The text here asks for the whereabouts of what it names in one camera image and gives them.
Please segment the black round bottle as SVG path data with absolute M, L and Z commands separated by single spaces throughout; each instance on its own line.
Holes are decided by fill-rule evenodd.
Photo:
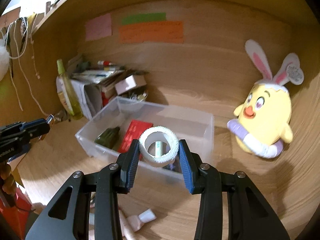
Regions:
M 95 143 L 99 144 L 101 146 L 104 146 L 105 148 L 112 149 L 117 141 L 119 140 L 119 132 L 120 127 L 114 127 L 114 128 L 107 128 L 103 133 L 101 133 L 96 139 Z

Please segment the clear plastic storage bin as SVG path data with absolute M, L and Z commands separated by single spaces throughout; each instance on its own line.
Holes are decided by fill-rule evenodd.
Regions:
M 178 142 L 182 139 L 190 152 L 212 163 L 214 117 L 191 108 L 116 97 L 75 136 L 89 156 L 106 165 L 116 162 L 137 139 L 140 161 L 134 186 L 183 189 L 181 172 L 164 166 L 173 164 L 180 170 Z

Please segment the yellow green liquid bottle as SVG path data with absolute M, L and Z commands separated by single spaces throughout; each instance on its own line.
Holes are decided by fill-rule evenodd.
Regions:
M 82 110 L 71 80 L 65 71 L 63 61 L 57 60 L 57 94 L 66 112 L 75 120 L 82 118 Z

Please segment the white cosmetic tube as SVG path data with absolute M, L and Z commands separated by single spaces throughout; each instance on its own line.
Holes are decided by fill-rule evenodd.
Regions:
M 119 219 L 122 236 L 125 239 L 136 239 L 135 232 L 139 231 L 146 223 L 156 219 L 156 215 L 151 209 L 148 209 L 140 215 L 126 217 L 121 208 L 119 210 Z

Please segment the white folded paper stack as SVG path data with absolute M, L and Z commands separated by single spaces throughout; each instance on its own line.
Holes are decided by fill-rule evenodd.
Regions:
M 95 84 L 71 80 L 78 102 L 80 103 L 81 111 L 87 119 L 92 119 L 102 108 L 103 101 L 101 98 L 101 91 Z M 64 92 L 64 87 L 61 79 L 56 78 L 57 94 L 63 107 L 68 113 L 71 113 L 69 99 Z

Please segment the red books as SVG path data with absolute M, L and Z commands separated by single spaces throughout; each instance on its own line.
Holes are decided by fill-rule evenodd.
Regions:
M 106 90 L 101 92 L 101 98 L 102 98 L 102 106 L 105 107 L 110 100 L 112 100 L 115 96 L 117 96 L 116 90 Z

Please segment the yellow chick bunny plush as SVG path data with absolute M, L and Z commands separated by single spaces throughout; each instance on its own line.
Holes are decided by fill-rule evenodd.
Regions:
M 277 74 L 272 75 L 259 43 L 247 40 L 245 51 L 263 78 L 253 85 L 244 103 L 236 107 L 235 118 L 227 122 L 227 128 L 245 152 L 273 159 L 293 139 L 291 98 L 285 84 L 301 85 L 304 73 L 295 53 L 289 53 Z

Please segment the small white cardboard box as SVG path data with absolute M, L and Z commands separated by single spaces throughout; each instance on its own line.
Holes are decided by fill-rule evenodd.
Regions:
M 124 80 L 116 83 L 115 89 L 118 95 L 124 94 L 133 89 L 143 87 L 146 85 L 146 81 L 143 75 L 130 75 Z

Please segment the red white marker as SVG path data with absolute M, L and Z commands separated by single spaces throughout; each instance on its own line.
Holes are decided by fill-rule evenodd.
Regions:
M 97 65 L 99 66 L 115 66 L 116 64 L 110 61 L 98 61 Z

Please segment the pink sticky note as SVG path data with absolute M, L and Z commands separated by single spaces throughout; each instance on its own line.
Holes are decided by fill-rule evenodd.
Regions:
M 104 14 L 85 23 L 86 41 L 99 40 L 112 35 L 111 14 Z

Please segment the orange sticky note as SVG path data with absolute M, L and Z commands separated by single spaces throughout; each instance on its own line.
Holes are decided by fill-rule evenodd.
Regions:
M 158 21 L 128 24 L 119 28 L 121 43 L 183 43 L 182 21 Z

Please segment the green sticky note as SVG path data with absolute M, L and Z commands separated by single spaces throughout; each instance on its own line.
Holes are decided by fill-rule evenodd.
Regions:
M 166 20 L 167 20 L 167 15 L 165 12 L 135 14 L 135 15 L 129 15 L 123 18 L 121 20 L 121 25 L 146 23 L 146 22 L 158 22 L 158 21 L 166 21 Z

